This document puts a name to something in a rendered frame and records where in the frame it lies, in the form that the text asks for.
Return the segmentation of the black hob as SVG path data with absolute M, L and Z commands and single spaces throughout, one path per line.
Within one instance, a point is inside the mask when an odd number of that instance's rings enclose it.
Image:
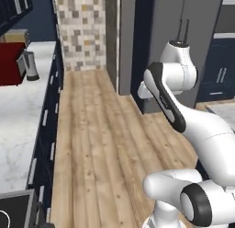
M 0 228 L 34 228 L 37 212 L 33 189 L 0 194 Z

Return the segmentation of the dark blue wall cupboards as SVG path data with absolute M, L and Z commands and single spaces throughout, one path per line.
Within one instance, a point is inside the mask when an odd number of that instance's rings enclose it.
M 0 36 L 33 8 L 32 0 L 0 0 Z

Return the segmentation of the silver metal jug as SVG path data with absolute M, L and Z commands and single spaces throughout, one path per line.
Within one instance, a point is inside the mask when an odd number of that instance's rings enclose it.
M 35 63 L 35 56 L 33 51 L 27 51 L 25 53 L 26 61 L 26 74 L 28 81 L 37 81 L 39 80 L 39 74 Z

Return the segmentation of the red coffee machine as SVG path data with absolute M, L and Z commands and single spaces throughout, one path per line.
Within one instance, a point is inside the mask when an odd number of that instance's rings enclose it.
M 24 42 L 0 43 L 0 86 L 18 86 L 26 74 Z

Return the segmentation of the tan wooden box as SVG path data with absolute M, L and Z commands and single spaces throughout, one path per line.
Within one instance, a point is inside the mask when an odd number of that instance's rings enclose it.
M 29 33 L 25 28 L 10 29 L 5 34 L 6 42 L 25 42 L 29 43 Z

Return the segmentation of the grey fridge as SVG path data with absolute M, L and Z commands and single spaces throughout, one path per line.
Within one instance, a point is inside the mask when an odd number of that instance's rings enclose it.
M 144 69 L 160 60 L 169 40 L 177 39 L 180 18 L 181 40 L 185 38 L 193 64 L 202 76 L 208 48 L 222 0 L 120 0 L 119 88 L 131 94 L 143 113 L 158 112 L 154 99 L 140 99 L 137 91 Z

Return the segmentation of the dark blue tall cupboard unit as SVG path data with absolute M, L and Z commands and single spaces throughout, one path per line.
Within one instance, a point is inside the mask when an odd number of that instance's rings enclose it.
M 222 0 L 197 102 L 235 97 L 235 0 Z

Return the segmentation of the dark blue base cupboards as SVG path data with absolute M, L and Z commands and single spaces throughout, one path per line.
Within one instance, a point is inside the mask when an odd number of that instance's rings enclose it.
M 37 222 L 46 223 L 46 226 L 54 228 L 46 222 L 47 208 L 51 208 L 54 160 L 50 160 L 51 143 L 55 142 L 58 128 L 58 114 L 55 114 L 55 105 L 60 105 L 60 93 L 63 86 L 63 72 L 61 71 L 61 54 L 55 41 L 35 42 L 36 65 L 41 67 L 42 62 L 48 62 L 45 68 L 39 71 L 39 80 L 45 83 L 45 87 L 40 90 L 43 92 L 42 107 L 39 109 L 39 126 L 36 135 L 35 146 L 32 160 L 37 158 L 37 166 L 33 185 L 27 185 L 28 189 L 33 189 L 36 193 L 39 210 L 37 212 Z M 50 85 L 50 77 L 53 77 L 53 84 Z M 42 126 L 44 111 L 47 109 L 47 125 Z M 39 202 L 40 186 L 45 186 L 43 202 Z

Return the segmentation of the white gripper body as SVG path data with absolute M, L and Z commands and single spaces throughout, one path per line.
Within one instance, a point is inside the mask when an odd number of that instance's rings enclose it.
M 144 82 L 140 83 L 139 89 L 138 89 L 138 96 L 141 99 L 148 99 L 152 98 L 151 92 L 148 90 L 147 86 L 145 86 Z

